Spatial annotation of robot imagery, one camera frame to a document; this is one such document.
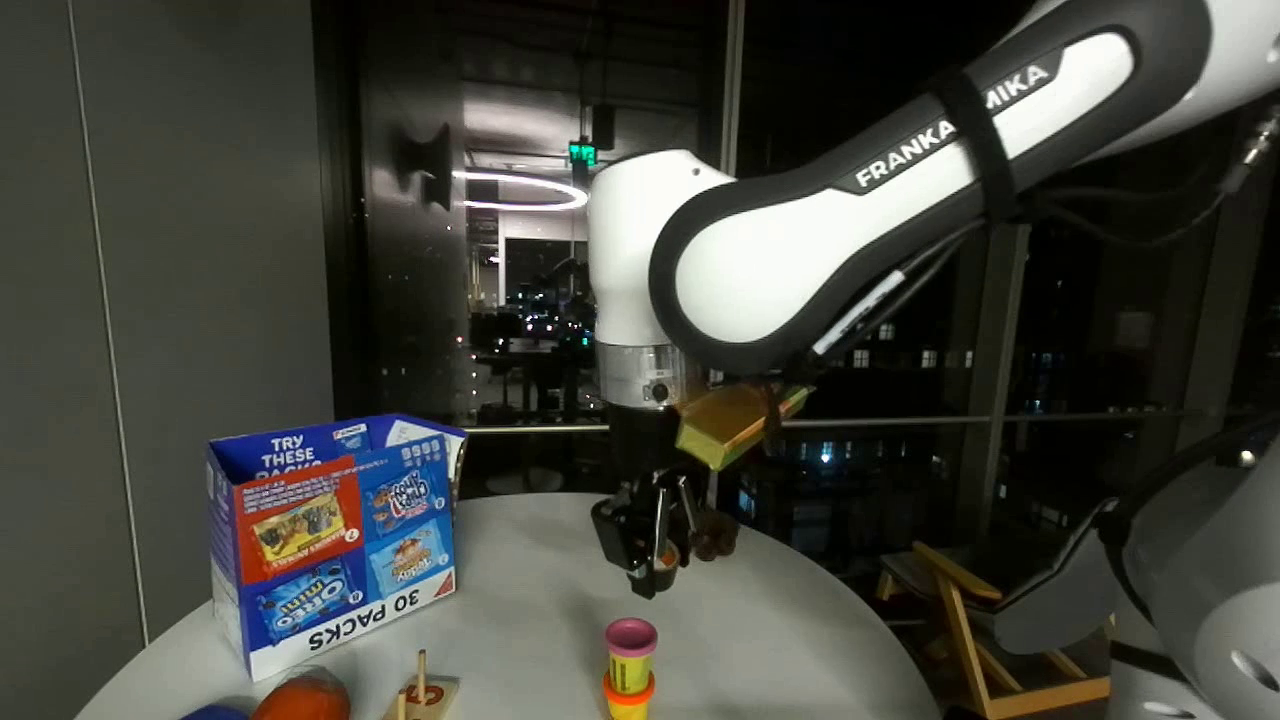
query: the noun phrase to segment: wall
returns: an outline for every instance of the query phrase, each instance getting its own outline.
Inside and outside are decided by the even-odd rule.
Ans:
[[[303,0],[0,4],[0,717],[208,596],[203,441],[333,413]]]
[[[421,200],[396,144],[431,144],[461,169],[453,16],[445,0],[359,4],[359,176],[369,348],[359,404],[454,416],[466,330],[466,215]]]

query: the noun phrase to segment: blue box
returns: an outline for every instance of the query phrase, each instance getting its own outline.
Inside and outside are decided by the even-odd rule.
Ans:
[[[461,462],[417,416],[208,445],[210,604],[250,681],[454,590]]]

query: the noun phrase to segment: table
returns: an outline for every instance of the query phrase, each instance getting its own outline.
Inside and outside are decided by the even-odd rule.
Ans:
[[[742,526],[736,555],[680,568],[643,599],[602,562],[587,506],[598,495],[538,493],[465,499],[461,596],[317,657],[356,720],[376,720],[409,681],[417,648],[461,674],[466,720],[598,720],[598,626],[643,615],[660,626],[654,720],[928,720],[924,674],[888,622],[799,553]],[[256,699],[210,604],[184,615],[112,674],[79,720],[176,720],[208,699]]]

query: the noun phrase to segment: chair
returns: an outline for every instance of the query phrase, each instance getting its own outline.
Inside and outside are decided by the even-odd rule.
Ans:
[[[1068,652],[1008,657],[982,635],[982,615],[1003,599],[994,583],[956,562],[932,542],[911,542],[917,568],[932,579],[951,657],[967,682],[967,712],[974,717],[1034,717],[1056,709],[1098,702],[1113,694],[1107,674],[1084,673]]]

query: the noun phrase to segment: cable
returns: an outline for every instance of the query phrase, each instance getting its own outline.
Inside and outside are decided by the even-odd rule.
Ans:
[[[1198,205],[1191,215],[1183,215],[1178,224],[1171,224],[1168,233],[1150,237],[1150,240],[1132,240],[1132,237],[1119,237],[1056,200],[1063,197],[1095,197],[1095,200],[1171,200],[1178,193],[1087,193],[1087,189],[1075,189],[1075,193],[1044,193],[1034,197],[1029,208],[1041,211],[1041,215],[1052,215],[1059,224],[1071,224],[1104,245],[1116,245],[1116,247],[1137,247],[1137,252],[1156,252],[1165,245],[1177,245],[1178,237],[1187,237],[1191,226],[1198,226],[1208,215],[1217,215],[1222,208],[1228,197],[1237,197],[1245,189],[1245,178],[1254,172],[1254,163],[1266,160],[1272,152],[1272,139],[1280,134],[1280,99],[1266,102],[1265,119],[1248,132],[1245,139],[1245,152],[1239,160],[1228,163],[1228,172],[1217,178],[1217,193],[1208,205]]]
[[[899,313],[924,282],[932,282],[932,277],[958,252],[965,233],[956,233],[951,240],[942,240],[932,252],[920,252],[902,273],[908,282],[881,309],[866,316],[866,325],[856,328],[856,335],[873,330],[874,325],[884,325],[892,313]]]
[[[1044,189],[1034,197],[1046,197],[1046,200],[1119,200],[1119,205],[1168,205],[1168,200],[1178,200],[1195,189],[1202,189],[1202,176],[1211,176],[1211,163],[1217,160],[1202,160],[1195,163],[1195,172],[1171,189],[1156,189],[1156,193],[1141,193],[1141,189]]]

